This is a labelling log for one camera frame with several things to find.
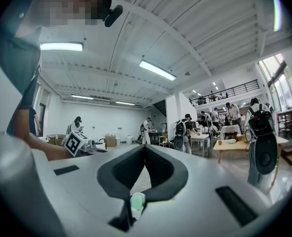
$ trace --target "fluorescent light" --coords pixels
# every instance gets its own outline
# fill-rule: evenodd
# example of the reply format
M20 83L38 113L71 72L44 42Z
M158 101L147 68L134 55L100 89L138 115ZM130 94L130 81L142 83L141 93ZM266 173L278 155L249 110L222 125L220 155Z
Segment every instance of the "fluorescent light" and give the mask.
M82 43L42 43L41 50L70 50L70 51L83 51Z
M282 25L282 10L280 0L273 0L274 2L274 27L273 30L276 32L280 30Z
M85 97L85 96L77 96L77 95L71 95L72 97L75 98L82 98L82 99L89 99L89 100L93 100L93 97Z
M131 104L131 103L125 103L125 102L120 102L120 101L116 101L117 104L122 104L122 105L135 105L135 104Z
M176 79L176 76L170 74L169 72L161 69L161 68L158 68L148 62L145 62L145 61L142 61L140 64L139 64L140 67L144 68L144 69L147 69L151 72L154 72L162 77L165 77L171 81L174 81Z

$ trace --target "black rubber pad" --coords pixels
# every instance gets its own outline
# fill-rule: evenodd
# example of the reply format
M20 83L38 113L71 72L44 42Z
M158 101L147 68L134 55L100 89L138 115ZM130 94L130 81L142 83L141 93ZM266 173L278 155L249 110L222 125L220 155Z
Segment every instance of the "black rubber pad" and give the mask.
M72 165L72 166L68 166L64 168L55 169L54 172L57 176L59 176L59 175L63 175L63 174L75 171L77 169L79 169L77 166Z
M216 192L242 227L257 218L257 214L230 187L217 188Z

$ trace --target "black backpack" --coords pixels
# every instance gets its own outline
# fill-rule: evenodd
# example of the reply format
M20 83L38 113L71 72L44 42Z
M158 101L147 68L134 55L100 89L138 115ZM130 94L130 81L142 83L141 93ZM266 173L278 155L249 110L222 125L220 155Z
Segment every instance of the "black backpack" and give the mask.
M145 131L144 123L141 124L141 126L140 126L140 131L141 131L141 132L144 132L144 131Z
M186 126L185 123L188 122L179 120L176 122L175 128L174 128L174 133L176 136L184 136L186 133Z

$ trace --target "window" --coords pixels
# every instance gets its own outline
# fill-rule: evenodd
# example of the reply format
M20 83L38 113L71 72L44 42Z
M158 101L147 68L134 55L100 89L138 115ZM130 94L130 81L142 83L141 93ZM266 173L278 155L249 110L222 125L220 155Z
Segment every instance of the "window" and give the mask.
M282 54L259 61L270 88L275 111L286 111L292 108L292 91L289 80L292 78L289 67Z

